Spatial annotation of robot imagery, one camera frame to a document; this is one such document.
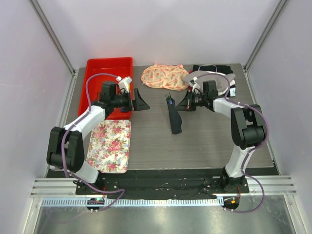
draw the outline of gray cloth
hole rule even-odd
[[[192,86],[192,84],[190,84],[190,81],[194,78],[194,77],[199,77],[200,75],[206,74],[206,71],[195,71],[192,72],[188,75],[186,75],[182,80],[184,83],[186,83],[189,86]],[[229,82],[233,81],[235,78],[235,74],[228,74],[225,75],[225,77],[229,80]],[[209,81],[209,80],[215,80],[216,82],[216,88],[218,90],[219,93],[225,93],[228,89],[228,82],[226,81],[225,78],[218,76],[218,75],[209,75],[209,76],[204,76],[199,78],[198,80],[196,80],[196,83],[200,85],[200,90],[203,92],[203,82],[204,81]]]

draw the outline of black cloth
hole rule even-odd
[[[167,101],[168,111],[169,111],[169,119],[172,134],[182,133],[181,125],[182,118],[179,112],[176,110],[176,101],[171,98],[171,103]]]
[[[193,72],[198,71],[200,65],[194,65],[193,66]],[[201,66],[200,71],[206,71],[206,72],[215,72],[215,66]],[[216,71],[223,73],[223,74],[231,74],[233,71],[231,70],[230,66],[227,65],[217,65]]]

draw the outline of white label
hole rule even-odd
[[[230,89],[230,97],[235,97],[236,96],[236,88],[231,88]]]

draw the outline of pink floral fabric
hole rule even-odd
[[[128,169],[131,122],[105,120],[92,130],[87,162],[102,173],[125,173]]]
[[[184,90],[188,88],[183,78],[188,72],[183,65],[158,65],[154,64],[144,70],[141,81],[151,88],[164,88],[170,90]]]

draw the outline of metal corner post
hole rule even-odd
[[[257,44],[255,45],[252,53],[250,54],[246,65],[244,66],[244,69],[247,71],[251,64],[253,63],[255,57],[257,56],[258,52],[260,51],[263,43],[267,39],[269,33],[273,29],[275,23],[277,22],[277,19],[285,9],[286,4],[289,2],[289,0],[280,0],[279,3],[277,4],[276,8],[273,11],[273,14],[271,15],[271,18],[269,19],[267,25],[265,26]]]
[[[60,44],[57,36],[55,35],[47,17],[45,16],[40,4],[38,3],[38,0],[28,0],[31,6],[33,7],[36,15],[38,16],[39,20],[41,21],[43,27],[45,28],[45,31],[49,35],[50,39],[52,40],[53,44],[55,45],[57,51],[59,52],[60,56],[62,57],[63,61],[65,62],[69,72],[74,75],[75,70],[70,63],[70,60],[68,59],[62,45]]]

